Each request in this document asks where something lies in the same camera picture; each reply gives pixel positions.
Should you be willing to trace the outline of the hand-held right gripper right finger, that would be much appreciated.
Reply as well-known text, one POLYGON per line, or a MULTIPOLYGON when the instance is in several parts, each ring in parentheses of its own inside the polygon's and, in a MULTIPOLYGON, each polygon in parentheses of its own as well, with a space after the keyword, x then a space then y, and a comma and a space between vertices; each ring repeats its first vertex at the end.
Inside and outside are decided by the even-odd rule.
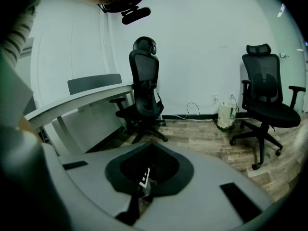
POLYGON ((135 222, 141 231, 228 231, 244 224, 220 188, 235 183, 262 211, 273 204, 269 194, 225 161, 175 145, 194 167, 189 184, 178 194, 155 197, 135 222))

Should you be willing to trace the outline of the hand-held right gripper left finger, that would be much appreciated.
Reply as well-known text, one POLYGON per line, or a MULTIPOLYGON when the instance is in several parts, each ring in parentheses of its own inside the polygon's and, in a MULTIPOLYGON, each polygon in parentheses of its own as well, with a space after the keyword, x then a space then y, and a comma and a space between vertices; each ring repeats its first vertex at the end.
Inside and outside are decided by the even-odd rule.
POLYGON ((59 160, 62 165, 86 162, 84 166, 67 169, 66 172, 78 189, 104 213, 115 218, 130 210, 139 216, 143 207, 142 200, 136 195, 116 191, 105 175, 105 168, 111 160, 144 144, 137 143, 88 154, 62 155, 59 160))

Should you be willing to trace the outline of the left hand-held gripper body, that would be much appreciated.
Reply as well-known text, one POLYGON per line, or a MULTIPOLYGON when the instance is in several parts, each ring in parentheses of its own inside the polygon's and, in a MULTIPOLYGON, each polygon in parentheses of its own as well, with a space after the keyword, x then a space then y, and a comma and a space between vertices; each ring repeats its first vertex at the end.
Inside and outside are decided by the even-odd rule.
POLYGON ((0 52, 0 127, 16 127, 33 96, 0 52))

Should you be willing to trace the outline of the person's left forearm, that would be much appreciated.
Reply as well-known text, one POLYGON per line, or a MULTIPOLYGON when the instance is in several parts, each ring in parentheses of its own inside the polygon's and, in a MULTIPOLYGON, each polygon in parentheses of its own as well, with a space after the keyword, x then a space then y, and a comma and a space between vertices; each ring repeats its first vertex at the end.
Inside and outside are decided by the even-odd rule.
POLYGON ((36 136, 37 140, 41 143, 43 143, 43 140, 41 139, 41 137, 38 135, 38 133, 36 132, 36 130, 32 127, 32 125, 29 123, 29 121, 22 116, 18 122, 18 128, 19 130, 22 131, 28 131, 30 133, 32 133, 33 135, 36 136))

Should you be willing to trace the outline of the white desk leg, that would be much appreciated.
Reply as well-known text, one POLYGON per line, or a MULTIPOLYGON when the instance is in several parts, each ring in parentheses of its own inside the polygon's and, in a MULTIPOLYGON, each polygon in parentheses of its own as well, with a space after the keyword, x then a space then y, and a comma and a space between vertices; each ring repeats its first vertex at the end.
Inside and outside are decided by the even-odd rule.
POLYGON ((58 129, 55 129, 52 123, 49 132, 47 132, 50 142, 57 153, 60 156, 83 154, 61 116, 57 117, 57 122, 59 124, 58 129))

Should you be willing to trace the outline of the person's striped shirt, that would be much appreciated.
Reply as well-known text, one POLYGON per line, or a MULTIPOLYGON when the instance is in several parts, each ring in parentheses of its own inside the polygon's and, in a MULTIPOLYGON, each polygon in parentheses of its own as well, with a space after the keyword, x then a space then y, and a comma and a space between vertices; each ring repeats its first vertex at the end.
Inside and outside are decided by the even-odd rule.
POLYGON ((0 58, 4 59, 11 68, 15 68, 31 32, 36 10, 41 0, 36 0, 18 14, 13 25, 0 43, 0 58))

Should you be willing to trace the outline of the white green printed bag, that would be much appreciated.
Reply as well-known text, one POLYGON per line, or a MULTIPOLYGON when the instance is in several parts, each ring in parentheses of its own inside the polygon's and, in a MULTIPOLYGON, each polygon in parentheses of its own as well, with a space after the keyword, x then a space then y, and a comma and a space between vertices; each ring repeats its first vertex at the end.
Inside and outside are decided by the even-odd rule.
POLYGON ((217 127, 222 132, 231 130, 238 113, 238 106, 233 103, 220 103, 218 107, 217 127))

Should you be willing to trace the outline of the dark gray desk divider panel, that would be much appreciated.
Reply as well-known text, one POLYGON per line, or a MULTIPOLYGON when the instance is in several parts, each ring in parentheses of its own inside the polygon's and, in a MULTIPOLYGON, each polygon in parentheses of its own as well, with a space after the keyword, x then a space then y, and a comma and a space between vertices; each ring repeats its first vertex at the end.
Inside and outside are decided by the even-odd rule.
POLYGON ((120 74, 96 75, 67 81, 70 95, 121 83, 120 74))

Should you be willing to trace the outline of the black office chair with hanger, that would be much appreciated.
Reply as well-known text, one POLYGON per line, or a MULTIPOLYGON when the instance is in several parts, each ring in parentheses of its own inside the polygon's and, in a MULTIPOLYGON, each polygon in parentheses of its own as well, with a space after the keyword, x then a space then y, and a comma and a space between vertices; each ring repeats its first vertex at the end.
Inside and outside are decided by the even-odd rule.
POLYGON ((146 36, 136 39, 129 54, 129 63, 133 77, 134 104, 125 108, 122 105, 125 98, 110 100, 119 108, 115 115, 126 121, 128 133, 137 133, 133 144, 139 142, 148 131, 167 142, 168 138, 155 129, 155 125, 166 125, 165 120, 159 119, 164 109, 162 100, 159 98, 156 101, 154 95, 159 73, 156 42, 146 36))

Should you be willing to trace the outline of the black mesh office chair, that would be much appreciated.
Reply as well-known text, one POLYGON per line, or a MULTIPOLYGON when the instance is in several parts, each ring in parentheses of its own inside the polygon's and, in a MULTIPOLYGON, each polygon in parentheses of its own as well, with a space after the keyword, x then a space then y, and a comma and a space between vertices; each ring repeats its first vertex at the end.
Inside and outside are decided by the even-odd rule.
POLYGON ((234 135, 230 141, 233 146, 237 139, 255 137, 259 141, 260 161, 252 165, 253 170, 258 170, 265 158, 264 141, 269 141, 278 147, 276 156, 280 156, 283 145, 272 137, 268 130, 273 128, 295 128, 301 122, 300 115, 294 110, 299 92, 306 88, 289 86, 293 91, 290 105, 283 104, 280 60, 271 52, 270 46, 247 45, 246 54, 242 61, 246 68, 248 79, 243 80, 242 108, 251 118, 261 123, 260 127, 241 121, 240 127, 248 127, 250 132, 234 135))

